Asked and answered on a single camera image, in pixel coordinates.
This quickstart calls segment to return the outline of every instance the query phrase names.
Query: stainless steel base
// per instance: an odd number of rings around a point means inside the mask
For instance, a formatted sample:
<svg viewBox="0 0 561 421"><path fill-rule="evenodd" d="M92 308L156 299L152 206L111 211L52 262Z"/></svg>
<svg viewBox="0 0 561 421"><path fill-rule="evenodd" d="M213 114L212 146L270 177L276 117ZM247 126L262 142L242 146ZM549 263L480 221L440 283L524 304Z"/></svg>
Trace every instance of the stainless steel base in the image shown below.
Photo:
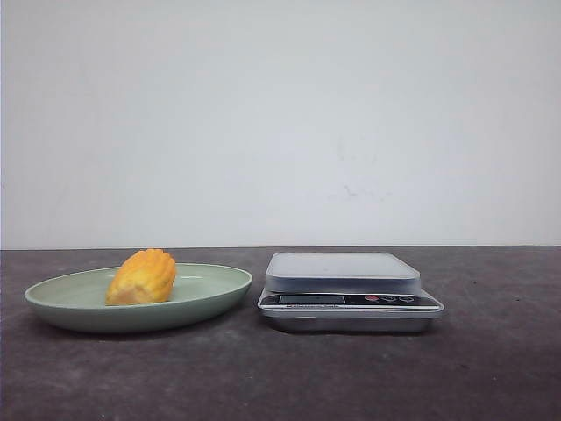
<svg viewBox="0 0 561 421"><path fill-rule="evenodd" d="M266 318L284 332L423 332L430 318Z"/></svg>

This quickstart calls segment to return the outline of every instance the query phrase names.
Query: gray table surface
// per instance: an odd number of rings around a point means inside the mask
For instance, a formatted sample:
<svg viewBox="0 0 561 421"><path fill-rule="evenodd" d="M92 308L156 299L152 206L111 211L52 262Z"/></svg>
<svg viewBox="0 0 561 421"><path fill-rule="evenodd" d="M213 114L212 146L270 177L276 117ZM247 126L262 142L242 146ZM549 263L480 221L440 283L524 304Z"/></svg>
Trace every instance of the gray table surface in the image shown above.
<svg viewBox="0 0 561 421"><path fill-rule="evenodd" d="M424 334L275 331L256 303L288 250L393 253L447 312ZM60 330L23 298L131 252L2 252L3 420L561 419L561 247L172 249L246 269L253 285L218 318L134 335Z"/></svg>

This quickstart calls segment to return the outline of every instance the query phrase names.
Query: plate rim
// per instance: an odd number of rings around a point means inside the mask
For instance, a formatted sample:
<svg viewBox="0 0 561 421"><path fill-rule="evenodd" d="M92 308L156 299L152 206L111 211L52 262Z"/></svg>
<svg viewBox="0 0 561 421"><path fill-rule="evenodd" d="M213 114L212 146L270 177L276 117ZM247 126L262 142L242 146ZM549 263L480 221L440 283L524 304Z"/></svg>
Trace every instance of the plate rim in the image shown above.
<svg viewBox="0 0 561 421"><path fill-rule="evenodd" d="M107 311L107 310L133 310L133 309L160 308L160 307L165 308L165 307L170 307L170 306L183 304L183 303L190 303L190 302L207 300L207 299L213 298L215 296L223 296L223 295L231 294L231 293L239 291L241 289L248 288L249 286L251 286L252 281L253 281L253 275L251 273L249 273L248 271L246 271L244 269L235 268L233 266L215 265L215 264L211 264L211 263L184 263L184 262L175 263L175 265L177 265L177 266L205 266L205 267L213 267L213 268L233 269L233 270L236 270L238 272L242 272L243 274L247 275L248 279L244 282L243 285L241 285L239 287L236 287L234 289L228 289L225 292L220 293L220 294L216 294L214 296L206 296L206 297L203 297L203 298L191 298L191 299L180 300L180 301L164 301L163 303L121 304L121 305L104 305L104 306L84 307L84 306L81 306L81 305L45 303L45 302L37 300L37 299L35 299L31 296L31 293L34 289L40 287L41 285L43 285L45 283L56 281L57 279L61 279L61 278L69 277L69 276L86 274L86 273L90 273L90 272L97 272L97 271L100 271L100 270L110 270L110 269L119 269L120 268L120 266L113 266L113 267L108 267L108 268L97 268L97 269L90 269L90 270L82 270L80 272L73 272L71 274L64 274L64 275L60 275L60 276L55 276L54 278L45 279L44 281L37 282L37 283L33 284L31 287L27 288L25 290L25 293L24 293L24 298L29 304L37 305L37 306L45 307L45 308L60 309L60 310L101 310L101 311Z"/></svg>

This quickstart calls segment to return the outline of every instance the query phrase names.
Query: plate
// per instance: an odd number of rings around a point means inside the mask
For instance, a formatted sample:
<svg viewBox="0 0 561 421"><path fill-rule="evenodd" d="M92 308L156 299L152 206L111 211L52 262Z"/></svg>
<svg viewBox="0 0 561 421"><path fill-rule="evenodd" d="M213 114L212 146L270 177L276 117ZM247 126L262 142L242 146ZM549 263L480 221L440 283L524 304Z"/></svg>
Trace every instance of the plate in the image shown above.
<svg viewBox="0 0 561 421"><path fill-rule="evenodd" d="M105 305L105 291L118 268L63 275L33 285L25 299L41 319L79 332L149 332L190 325L224 313L239 302L252 275L238 268L176 263L177 275L164 303Z"/></svg>

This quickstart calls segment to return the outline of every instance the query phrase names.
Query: scale platform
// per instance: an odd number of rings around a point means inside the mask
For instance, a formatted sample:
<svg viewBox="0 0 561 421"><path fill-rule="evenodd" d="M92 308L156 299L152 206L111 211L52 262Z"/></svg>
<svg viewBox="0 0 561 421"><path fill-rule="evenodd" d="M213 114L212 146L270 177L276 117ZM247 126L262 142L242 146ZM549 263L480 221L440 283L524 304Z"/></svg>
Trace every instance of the scale platform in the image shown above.
<svg viewBox="0 0 561 421"><path fill-rule="evenodd" d="M294 332L421 332L444 312L420 274L386 253L278 253L258 307Z"/></svg>

